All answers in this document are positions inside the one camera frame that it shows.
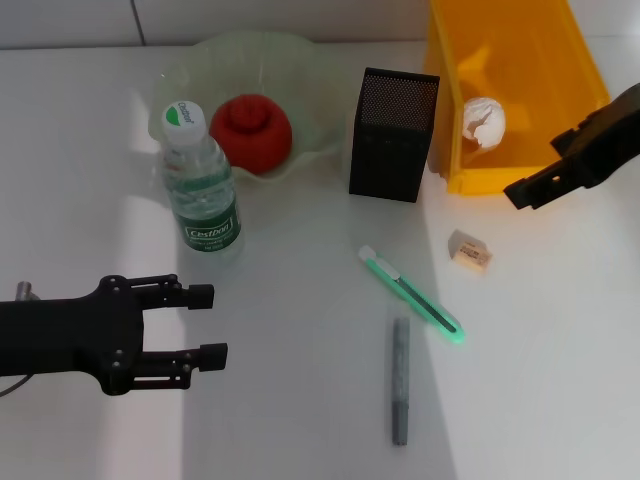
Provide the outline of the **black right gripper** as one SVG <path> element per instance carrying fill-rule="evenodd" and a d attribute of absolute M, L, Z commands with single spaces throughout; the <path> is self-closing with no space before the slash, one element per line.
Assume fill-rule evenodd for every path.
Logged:
<path fill-rule="evenodd" d="M 506 186 L 518 209 L 538 209 L 580 188 L 592 188 L 639 154 L 639 86 L 592 112 L 551 141 L 562 159 Z"/>

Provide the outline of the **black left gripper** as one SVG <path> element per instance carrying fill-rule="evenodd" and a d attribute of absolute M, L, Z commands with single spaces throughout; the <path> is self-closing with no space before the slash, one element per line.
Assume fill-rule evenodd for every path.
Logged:
<path fill-rule="evenodd" d="M 187 390 L 195 370 L 225 369 L 228 345 L 142 353 L 143 310 L 211 309 L 214 294 L 212 284 L 183 286 L 167 274 L 105 277 L 79 298 L 3 301 L 1 375 L 86 373 L 110 396 Z"/>

